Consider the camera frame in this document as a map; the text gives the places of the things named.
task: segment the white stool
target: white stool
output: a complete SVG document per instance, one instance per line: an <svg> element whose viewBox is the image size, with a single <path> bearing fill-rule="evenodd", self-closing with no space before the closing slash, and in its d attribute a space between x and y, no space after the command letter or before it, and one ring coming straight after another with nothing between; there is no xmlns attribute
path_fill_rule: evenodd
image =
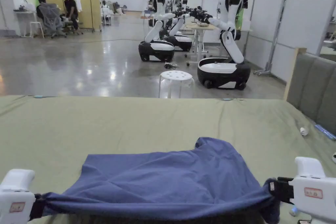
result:
<svg viewBox="0 0 336 224"><path fill-rule="evenodd" d="M193 76L190 73L183 72L183 71L166 71L160 74L158 79L158 97L160 98L161 93L161 78L170 80L169 87L168 87L168 99L171 99L171 84L173 81L179 81L180 82L180 91L178 97L181 98L181 92L182 92L182 84L184 81L191 80L193 85L193 97L195 92L195 81L193 79Z"/></svg>
<svg viewBox="0 0 336 224"><path fill-rule="evenodd" d="M41 29L42 36L44 38L43 28L41 22L30 22L30 37L34 38L34 34L32 33L32 24L38 24L38 28Z"/></svg>

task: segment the concrete floor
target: concrete floor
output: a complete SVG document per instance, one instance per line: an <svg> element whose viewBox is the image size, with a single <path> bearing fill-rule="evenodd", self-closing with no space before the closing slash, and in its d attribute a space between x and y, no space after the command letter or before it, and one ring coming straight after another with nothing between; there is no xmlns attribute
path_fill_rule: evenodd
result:
<svg viewBox="0 0 336 224"><path fill-rule="evenodd" d="M67 39L0 40L0 95L157 97L159 62L142 62L139 42L148 26L137 16L114 16L102 32ZM174 57L194 76L195 98L277 98L284 84L269 76L251 75L239 90L206 89L197 80L197 66L187 67L184 53Z"/></svg>

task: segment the man in black shirt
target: man in black shirt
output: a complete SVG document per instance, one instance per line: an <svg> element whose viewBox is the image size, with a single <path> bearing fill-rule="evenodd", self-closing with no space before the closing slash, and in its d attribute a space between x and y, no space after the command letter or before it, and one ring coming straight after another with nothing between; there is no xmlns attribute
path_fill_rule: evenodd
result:
<svg viewBox="0 0 336 224"><path fill-rule="evenodd" d="M39 3L45 3L45 2L46 2L46 0L39 0ZM44 17L43 17L43 14L42 14L41 10L40 10L40 6L41 6L41 5L38 5L38 6L37 6L37 8L36 8L36 14L37 14L37 16L38 16L39 18L41 18L41 19L43 20L43 22L44 22Z"/></svg>
<svg viewBox="0 0 336 224"><path fill-rule="evenodd" d="M65 0L64 4L66 8L66 17L71 19L74 29L78 30L78 23L76 20L78 18L78 10L77 10L76 1Z"/></svg>

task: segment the black t-shirt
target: black t-shirt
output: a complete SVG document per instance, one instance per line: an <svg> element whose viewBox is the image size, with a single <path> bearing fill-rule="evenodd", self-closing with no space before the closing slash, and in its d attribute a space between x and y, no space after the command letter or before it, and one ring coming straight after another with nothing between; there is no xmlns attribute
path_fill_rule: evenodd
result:
<svg viewBox="0 0 336 224"><path fill-rule="evenodd" d="M67 16L71 13L71 8L74 7L73 14L78 15L76 1L74 0L65 0L64 1L65 8L67 9Z"/></svg>
<svg viewBox="0 0 336 224"><path fill-rule="evenodd" d="M41 12L41 10L40 10L40 6L41 6L41 5L37 6L37 8L36 8L36 14L37 14L37 16L38 16L39 18L44 19L44 18L43 18L43 14L42 14L42 12Z"/></svg>

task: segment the headboard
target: headboard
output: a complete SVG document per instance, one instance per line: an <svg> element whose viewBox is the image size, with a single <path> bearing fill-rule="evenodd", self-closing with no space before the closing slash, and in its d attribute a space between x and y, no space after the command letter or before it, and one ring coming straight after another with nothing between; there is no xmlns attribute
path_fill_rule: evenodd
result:
<svg viewBox="0 0 336 224"><path fill-rule="evenodd" d="M317 124L336 134L336 62L297 48L284 99Z"/></svg>

